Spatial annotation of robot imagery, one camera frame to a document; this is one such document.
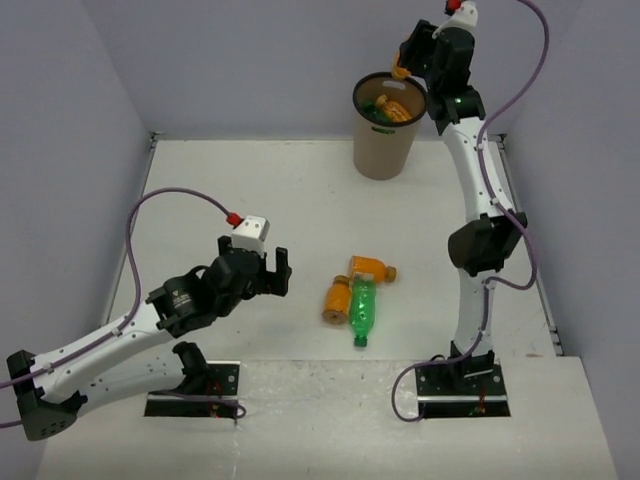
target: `table surface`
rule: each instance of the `table surface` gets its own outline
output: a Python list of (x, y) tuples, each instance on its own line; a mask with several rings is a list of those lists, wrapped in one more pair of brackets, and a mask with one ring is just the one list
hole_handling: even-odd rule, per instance
[[(183, 338), (210, 360), (242, 361), (249, 415), (237, 427), (144, 418), (144, 396), (130, 398), (50, 439), (39, 480), (615, 479), (581, 362), (555, 356), (535, 290), (499, 288), (495, 296), (494, 340), (512, 417), (408, 425), (393, 416), (397, 373), (410, 359), (446, 352), (455, 330), (458, 276), (446, 245), (464, 206), (441, 142), (416, 143), (404, 172), (386, 182), (361, 177), (350, 155), (351, 144), (340, 141), (160, 142), (147, 191), (195, 188), (240, 214), (266, 216), (268, 251), (289, 249), (287, 297), (255, 298)], [(148, 202), (134, 230), (144, 292), (210, 263), (228, 232), (200, 200), (170, 194)], [(361, 351), (346, 327), (320, 319), (326, 289), (352, 254), (399, 272), (379, 290), (377, 324)], [(504, 275), (524, 280), (528, 268), (520, 246)], [(125, 269), (113, 317), (132, 299)], [(415, 411), (413, 376), (399, 402)]]

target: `green bottle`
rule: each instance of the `green bottle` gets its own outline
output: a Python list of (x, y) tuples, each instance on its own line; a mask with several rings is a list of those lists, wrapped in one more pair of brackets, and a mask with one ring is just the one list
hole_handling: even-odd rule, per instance
[(356, 278), (351, 289), (349, 323), (355, 335), (356, 347), (367, 346), (367, 336), (373, 328), (376, 317), (376, 284), (373, 281)]

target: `black bin rim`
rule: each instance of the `black bin rim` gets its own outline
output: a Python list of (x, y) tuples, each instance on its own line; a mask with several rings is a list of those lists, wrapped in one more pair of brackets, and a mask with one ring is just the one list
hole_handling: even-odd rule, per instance
[[(416, 87), (422, 94), (422, 99), (424, 100), (424, 108), (422, 109), (422, 112), (420, 112), (418, 115), (413, 117), (411, 120), (407, 120), (406, 122), (398, 122), (398, 123), (391, 123), (391, 124), (378, 122), (376, 120), (373, 120), (369, 116), (367, 116), (365, 112), (362, 110), (362, 107), (358, 105), (358, 101), (356, 100), (356, 92), (358, 91), (358, 89), (363, 83), (368, 82), (373, 78), (389, 78), (396, 82), (407, 82), (413, 85), (414, 87)], [(370, 73), (366, 77), (362, 77), (360, 80), (358, 80), (358, 83), (356, 83), (356, 86), (353, 87), (351, 100), (353, 101), (353, 106), (355, 107), (356, 111), (360, 114), (361, 117), (365, 118), (367, 121), (373, 123), (374, 125), (377, 125), (383, 128), (388, 128), (388, 129), (394, 129), (394, 128), (406, 127), (407, 125), (412, 125), (422, 120), (422, 117), (424, 117), (424, 114), (427, 113), (427, 91), (425, 90), (425, 88), (411, 77), (407, 77), (402, 80), (397, 80), (393, 78), (393, 75), (391, 75), (391, 72), (375, 72), (375, 73)]]

